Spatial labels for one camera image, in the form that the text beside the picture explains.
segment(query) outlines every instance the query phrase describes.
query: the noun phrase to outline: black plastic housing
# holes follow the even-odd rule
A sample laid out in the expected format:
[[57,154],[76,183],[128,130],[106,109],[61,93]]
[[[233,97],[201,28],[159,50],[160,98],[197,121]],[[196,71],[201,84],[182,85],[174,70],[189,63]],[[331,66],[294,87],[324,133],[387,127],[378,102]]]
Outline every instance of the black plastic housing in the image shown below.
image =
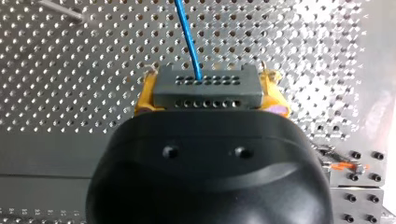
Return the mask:
[[261,111],[164,111],[114,133],[87,198],[91,224],[330,224],[304,133]]

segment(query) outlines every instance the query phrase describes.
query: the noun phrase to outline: screw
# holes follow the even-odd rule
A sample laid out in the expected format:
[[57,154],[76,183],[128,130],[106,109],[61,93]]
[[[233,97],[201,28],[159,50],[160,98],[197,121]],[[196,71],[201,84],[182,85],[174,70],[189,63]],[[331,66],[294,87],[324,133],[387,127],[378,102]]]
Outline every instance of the screw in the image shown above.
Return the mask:
[[351,155],[356,160],[361,158],[361,154],[359,152],[357,152],[357,151],[352,151]]
[[372,175],[372,179],[373,179],[375,182],[381,182],[382,177],[381,177],[381,175],[373,174],[373,175]]
[[373,156],[374,156],[374,158],[376,158],[379,161],[384,160],[384,154],[382,154],[380,152],[375,152]]
[[376,223],[378,220],[376,219],[376,217],[373,217],[373,216],[368,216],[367,217],[367,220],[369,221],[369,222],[371,222],[371,223]]
[[372,196],[369,198],[369,200],[372,201],[373,203],[378,203],[378,202],[379,202],[379,198],[376,197],[375,195],[372,195]]
[[348,177],[352,181],[358,181],[359,180],[359,177],[357,175],[355,175],[355,174],[350,174]]
[[355,221],[355,218],[353,218],[353,216],[351,216],[351,215],[346,215],[346,216],[344,217],[344,220],[347,221],[347,222],[349,222],[349,223],[352,223],[352,222]]
[[352,202],[352,203],[354,203],[354,202],[356,202],[356,197],[355,197],[355,195],[353,195],[353,194],[348,194],[347,196],[346,196],[346,198],[350,201],[350,202]]

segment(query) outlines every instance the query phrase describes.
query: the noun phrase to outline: small hole on black housing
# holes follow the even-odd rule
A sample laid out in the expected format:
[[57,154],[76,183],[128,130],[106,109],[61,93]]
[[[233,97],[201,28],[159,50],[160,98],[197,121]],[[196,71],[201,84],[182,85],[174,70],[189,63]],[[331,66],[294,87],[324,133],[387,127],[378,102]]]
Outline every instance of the small hole on black housing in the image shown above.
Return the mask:
[[235,156],[241,158],[241,159],[249,159],[253,157],[253,151],[249,150],[245,147],[237,147],[235,149]]
[[163,148],[163,156],[166,159],[174,159],[178,156],[178,148],[177,147],[171,147],[171,146],[166,146]]

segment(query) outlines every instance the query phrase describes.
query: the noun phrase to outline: blue wire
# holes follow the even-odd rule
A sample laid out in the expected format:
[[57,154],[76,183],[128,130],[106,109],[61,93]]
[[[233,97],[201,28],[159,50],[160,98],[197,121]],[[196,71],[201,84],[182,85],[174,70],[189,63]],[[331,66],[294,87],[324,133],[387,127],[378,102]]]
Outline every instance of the blue wire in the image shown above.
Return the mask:
[[187,42],[187,47],[189,48],[192,66],[194,67],[195,79],[201,80],[202,79],[201,67],[198,62],[197,51],[192,41],[190,25],[189,22],[187,21],[186,13],[184,12],[182,1],[183,0],[175,0],[177,15],[178,18],[180,19],[181,28],[183,28],[184,37],[186,38],[186,42]]

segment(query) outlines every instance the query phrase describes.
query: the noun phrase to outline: metal pegboard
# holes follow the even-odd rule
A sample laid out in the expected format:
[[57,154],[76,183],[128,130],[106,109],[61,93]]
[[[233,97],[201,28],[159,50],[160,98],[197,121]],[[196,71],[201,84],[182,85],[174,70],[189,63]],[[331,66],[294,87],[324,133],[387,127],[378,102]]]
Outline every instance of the metal pegboard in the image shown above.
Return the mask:
[[[173,1],[55,1],[82,11],[81,24],[31,2],[1,3],[4,132],[107,133],[132,116],[145,65],[191,69]],[[204,69],[263,60],[308,135],[357,128],[361,0],[185,2]]]
[[382,189],[332,188],[334,224],[379,223],[383,196]]
[[[1,174],[90,177],[108,137],[133,115],[145,66],[192,69],[172,0],[54,2],[86,22],[0,0]],[[392,1],[185,0],[185,8],[204,69],[265,61],[284,76],[291,119],[309,137],[370,165],[356,182],[333,172],[333,187],[384,184],[396,34],[378,24],[396,22],[386,17]]]

